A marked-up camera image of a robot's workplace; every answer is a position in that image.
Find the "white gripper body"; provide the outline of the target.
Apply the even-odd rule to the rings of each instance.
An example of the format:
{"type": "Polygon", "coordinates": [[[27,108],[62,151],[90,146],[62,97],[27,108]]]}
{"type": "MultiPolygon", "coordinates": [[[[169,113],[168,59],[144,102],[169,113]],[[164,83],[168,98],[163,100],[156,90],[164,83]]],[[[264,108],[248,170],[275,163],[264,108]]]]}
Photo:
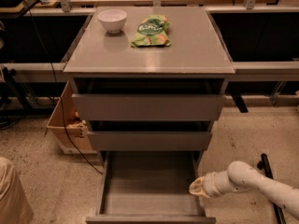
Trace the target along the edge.
{"type": "Polygon", "coordinates": [[[232,191],[231,183],[226,171],[212,172],[204,176],[203,191],[209,198],[216,198],[232,191]]]}

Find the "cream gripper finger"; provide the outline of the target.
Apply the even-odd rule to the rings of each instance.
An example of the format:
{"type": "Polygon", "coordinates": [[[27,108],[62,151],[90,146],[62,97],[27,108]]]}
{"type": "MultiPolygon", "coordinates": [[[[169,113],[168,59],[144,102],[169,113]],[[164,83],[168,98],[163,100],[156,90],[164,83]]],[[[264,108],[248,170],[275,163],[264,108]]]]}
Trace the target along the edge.
{"type": "Polygon", "coordinates": [[[197,196],[197,197],[203,196],[203,197],[209,198],[209,195],[201,187],[199,187],[198,189],[190,188],[190,194],[197,196]]]}
{"type": "Polygon", "coordinates": [[[189,190],[201,190],[205,178],[203,176],[196,178],[189,186],[189,190]]]}

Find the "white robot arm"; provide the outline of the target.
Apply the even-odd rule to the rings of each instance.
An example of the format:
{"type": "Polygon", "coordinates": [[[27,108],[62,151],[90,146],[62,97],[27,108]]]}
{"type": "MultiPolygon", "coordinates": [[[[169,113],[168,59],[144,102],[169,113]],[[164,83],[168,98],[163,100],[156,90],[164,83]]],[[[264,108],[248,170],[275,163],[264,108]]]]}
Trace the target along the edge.
{"type": "Polygon", "coordinates": [[[226,170],[195,179],[189,193],[207,198],[227,193],[257,190],[269,201],[299,219],[299,189],[262,175],[243,161],[233,161],[226,170]]]}

